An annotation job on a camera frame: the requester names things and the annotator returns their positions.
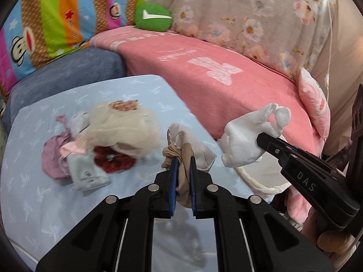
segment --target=blue cushion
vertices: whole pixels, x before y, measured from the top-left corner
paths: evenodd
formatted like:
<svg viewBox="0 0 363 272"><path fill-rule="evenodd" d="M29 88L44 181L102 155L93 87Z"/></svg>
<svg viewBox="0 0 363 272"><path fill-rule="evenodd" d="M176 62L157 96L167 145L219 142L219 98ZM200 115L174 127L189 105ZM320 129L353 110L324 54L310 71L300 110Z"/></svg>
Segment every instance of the blue cushion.
<svg viewBox="0 0 363 272"><path fill-rule="evenodd" d="M2 117L9 133L20 109L72 88L126 77L126 64L117 53L85 48L61 57L17 83Z"/></svg>

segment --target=bed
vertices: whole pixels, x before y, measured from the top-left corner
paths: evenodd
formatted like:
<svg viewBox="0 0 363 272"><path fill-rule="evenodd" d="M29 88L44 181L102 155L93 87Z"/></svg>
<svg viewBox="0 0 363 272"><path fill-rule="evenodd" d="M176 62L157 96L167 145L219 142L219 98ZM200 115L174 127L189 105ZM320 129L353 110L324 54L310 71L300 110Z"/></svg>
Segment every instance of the bed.
<svg viewBox="0 0 363 272"><path fill-rule="evenodd" d="M132 169L110 175L112 183L97 190L75 191L70 180L53 180L41 170L41 153L48 138L63 131L55 116L70 119L90 111L97 102L139 99L154 110L162 128L162 144L172 122L188 126L217 159L213 181L234 195L248 197L248 186L221 162L221 150L173 89L159 76L115 79L74 88L20 110L14 120L1 171L1 209L5 232L26 264L35 271L41 259L90 210L108 195L119 198L154 181L164 157L161 149L137 161ZM215 271L213 220L196 221L190 209L178 206L172 220L157 220L154 228L153 271Z"/></svg>

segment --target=red star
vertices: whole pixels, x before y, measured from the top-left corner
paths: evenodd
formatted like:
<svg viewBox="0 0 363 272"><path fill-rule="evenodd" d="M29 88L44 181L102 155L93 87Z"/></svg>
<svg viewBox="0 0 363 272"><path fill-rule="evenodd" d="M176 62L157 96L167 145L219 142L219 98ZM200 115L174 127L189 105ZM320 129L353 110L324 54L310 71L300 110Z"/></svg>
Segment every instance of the red star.
<svg viewBox="0 0 363 272"><path fill-rule="evenodd" d="M74 12L71 10L69 10L67 13L66 13L66 19L72 19L72 16L73 16Z"/></svg>

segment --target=floral blanket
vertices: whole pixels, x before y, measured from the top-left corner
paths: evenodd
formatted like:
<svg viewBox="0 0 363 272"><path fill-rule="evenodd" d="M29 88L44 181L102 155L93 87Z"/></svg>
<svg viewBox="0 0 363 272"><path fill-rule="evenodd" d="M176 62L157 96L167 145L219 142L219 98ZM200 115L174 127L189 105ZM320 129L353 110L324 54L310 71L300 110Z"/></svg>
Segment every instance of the floral blanket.
<svg viewBox="0 0 363 272"><path fill-rule="evenodd" d="M235 50L297 80L330 31L336 0L147 0L174 16L172 29Z"/></svg>

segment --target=green pillow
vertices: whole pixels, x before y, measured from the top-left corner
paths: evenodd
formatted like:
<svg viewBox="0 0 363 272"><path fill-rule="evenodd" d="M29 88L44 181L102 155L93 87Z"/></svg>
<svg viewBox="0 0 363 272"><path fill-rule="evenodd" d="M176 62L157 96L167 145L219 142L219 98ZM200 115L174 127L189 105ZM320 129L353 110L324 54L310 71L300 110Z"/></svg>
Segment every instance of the green pillow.
<svg viewBox="0 0 363 272"><path fill-rule="evenodd" d="M170 11L159 4L141 4L135 12L135 27L142 30L165 32L173 23Z"/></svg>

